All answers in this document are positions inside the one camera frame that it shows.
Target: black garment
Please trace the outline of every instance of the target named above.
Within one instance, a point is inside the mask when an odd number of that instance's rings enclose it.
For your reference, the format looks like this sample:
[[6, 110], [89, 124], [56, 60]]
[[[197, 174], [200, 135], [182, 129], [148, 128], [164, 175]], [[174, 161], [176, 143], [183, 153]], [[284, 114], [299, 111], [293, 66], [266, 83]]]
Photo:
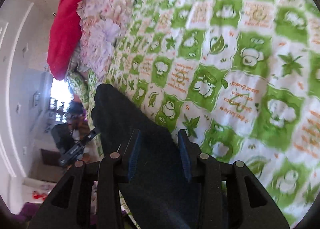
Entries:
[[119, 189], [142, 229], [196, 228], [200, 184], [187, 183], [178, 147], [170, 132], [148, 119], [111, 85], [101, 84], [92, 110], [104, 154], [127, 143], [135, 128], [142, 133], [136, 173]]

